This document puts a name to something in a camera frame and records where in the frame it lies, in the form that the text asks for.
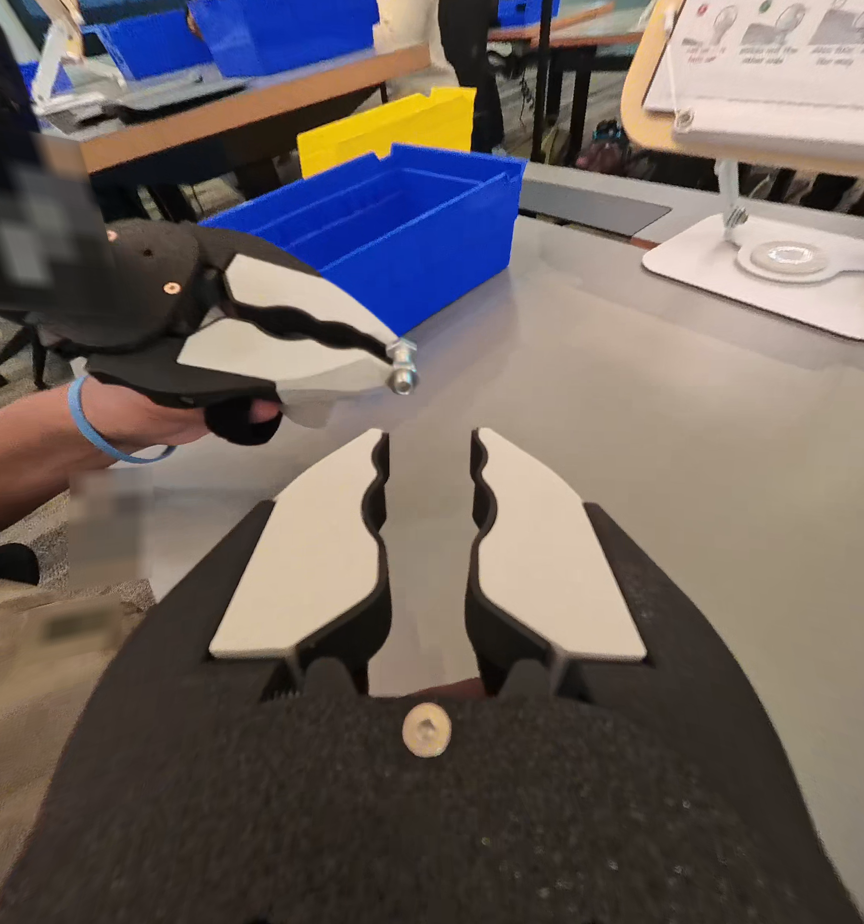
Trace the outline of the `printed instruction sheet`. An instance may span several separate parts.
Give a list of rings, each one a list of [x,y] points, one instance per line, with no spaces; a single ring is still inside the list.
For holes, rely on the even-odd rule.
[[[700,100],[864,110],[864,1],[684,2],[644,106]]]

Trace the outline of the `black office chair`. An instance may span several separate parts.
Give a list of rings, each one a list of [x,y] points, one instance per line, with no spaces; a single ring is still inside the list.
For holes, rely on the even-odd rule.
[[[487,37],[497,24],[496,1],[440,1],[438,24],[443,51],[461,87],[476,90],[472,151],[490,154],[503,145],[504,119]]]

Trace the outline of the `person's left hand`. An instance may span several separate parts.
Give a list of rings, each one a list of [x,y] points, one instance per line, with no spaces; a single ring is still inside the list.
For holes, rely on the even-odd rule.
[[[85,420],[127,454],[188,445],[209,433],[202,410],[162,407],[132,389],[102,384],[92,376],[83,380],[79,395]]]

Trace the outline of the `person's left forearm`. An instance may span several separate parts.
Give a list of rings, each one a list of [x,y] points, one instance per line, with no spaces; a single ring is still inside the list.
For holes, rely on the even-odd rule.
[[[113,462],[79,432],[65,406],[0,410],[0,532],[66,491],[81,473]]]

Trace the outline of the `wooden neighbouring table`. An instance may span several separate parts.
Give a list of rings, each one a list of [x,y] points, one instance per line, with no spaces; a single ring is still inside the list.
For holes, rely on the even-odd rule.
[[[35,141],[39,153],[52,166],[70,166],[96,175],[358,90],[378,88],[393,78],[422,71],[430,63],[426,42],[389,52],[354,52],[258,77],[245,90],[161,119],[129,126],[108,123],[98,134],[68,136],[47,131]]]

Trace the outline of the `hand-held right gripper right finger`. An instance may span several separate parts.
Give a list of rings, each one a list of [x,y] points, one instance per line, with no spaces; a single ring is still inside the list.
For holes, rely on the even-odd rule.
[[[579,494],[488,427],[472,432],[464,623],[484,688],[522,662],[560,690],[575,664],[643,664],[648,649]]]

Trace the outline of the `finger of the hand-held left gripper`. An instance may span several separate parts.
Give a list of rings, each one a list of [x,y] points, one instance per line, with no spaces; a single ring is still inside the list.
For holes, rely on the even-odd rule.
[[[189,336],[177,363],[274,385],[284,415],[308,429],[325,426],[343,401],[382,388],[398,392],[398,367],[361,347],[279,338],[234,319],[215,321]]]
[[[383,350],[400,338],[356,297],[318,273],[237,255],[224,276],[233,302],[255,318],[282,310],[288,317],[283,325],[292,332],[311,328],[323,334],[330,324],[342,325],[378,341]]]

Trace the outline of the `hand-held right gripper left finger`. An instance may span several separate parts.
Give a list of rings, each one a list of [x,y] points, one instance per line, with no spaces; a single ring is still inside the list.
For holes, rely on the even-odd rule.
[[[392,623],[389,436],[369,429],[291,481],[271,512],[208,647],[212,660],[278,662],[302,679],[331,659],[367,693]]]

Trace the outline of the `yellow plastic bin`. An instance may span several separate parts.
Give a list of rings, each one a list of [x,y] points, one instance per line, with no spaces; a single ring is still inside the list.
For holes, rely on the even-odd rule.
[[[303,178],[366,154],[388,156],[395,144],[467,153],[472,147],[475,88],[436,87],[298,135]]]

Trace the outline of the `blue wristband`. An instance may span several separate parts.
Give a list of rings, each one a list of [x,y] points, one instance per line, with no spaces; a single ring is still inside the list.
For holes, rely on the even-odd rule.
[[[88,378],[89,377],[86,375],[79,376],[68,386],[67,407],[79,435],[93,448],[101,452],[104,456],[112,459],[115,463],[137,466],[154,464],[171,457],[177,451],[177,446],[166,445],[156,456],[140,456],[126,453],[108,442],[104,436],[92,426],[84,413],[82,393],[84,384]]]

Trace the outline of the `document stand with wooden board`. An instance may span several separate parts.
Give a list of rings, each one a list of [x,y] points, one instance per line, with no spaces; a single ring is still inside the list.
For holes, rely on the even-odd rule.
[[[649,272],[841,338],[864,342],[864,237],[765,217],[740,194],[740,164],[864,178],[864,110],[700,100],[644,106],[684,2],[656,2],[621,98],[638,147],[714,161],[719,212],[645,257]]]

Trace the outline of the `white folding stand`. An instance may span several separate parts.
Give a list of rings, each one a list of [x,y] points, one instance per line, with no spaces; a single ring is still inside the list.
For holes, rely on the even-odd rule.
[[[30,91],[36,116],[46,118],[76,106],[98,105],[106,99],[105,94],[95,90],[54,93],[60,68],[67,64],[81,65],[91,77],[112,81],[118,88],[125,88],[124,76],[113,63],[90,63],[86,59],[83,51],[84,17],[78,1],[39,1],[38,5],[50,22]]]

